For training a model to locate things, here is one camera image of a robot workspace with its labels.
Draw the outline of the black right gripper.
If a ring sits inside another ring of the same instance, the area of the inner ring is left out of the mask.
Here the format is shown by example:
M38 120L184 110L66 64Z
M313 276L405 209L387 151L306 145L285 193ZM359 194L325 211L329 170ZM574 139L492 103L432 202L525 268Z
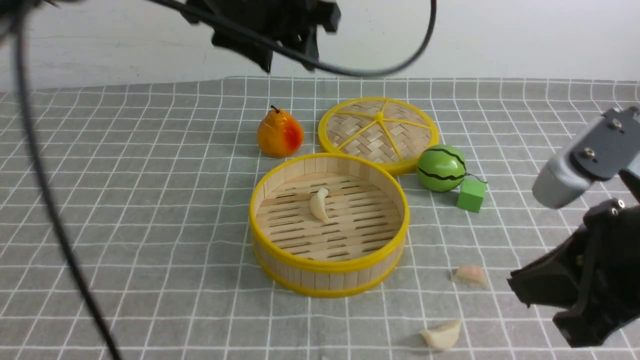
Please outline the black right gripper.
M526 306L558 308L553 323L573 348L602 346L640 315L640 209L613 198L590 208L562 244L511 272Z

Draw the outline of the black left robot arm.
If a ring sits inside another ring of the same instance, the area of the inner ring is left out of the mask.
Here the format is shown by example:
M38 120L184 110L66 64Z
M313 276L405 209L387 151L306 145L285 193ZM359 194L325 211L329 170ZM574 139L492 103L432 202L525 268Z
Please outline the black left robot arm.
M342 11L329 0L186 0L187 6L221 16L236 25L281 44L284 48L319 59L318 29L334 34ZM232 51L270 73L274 52L247 39L214 27L214 47Z

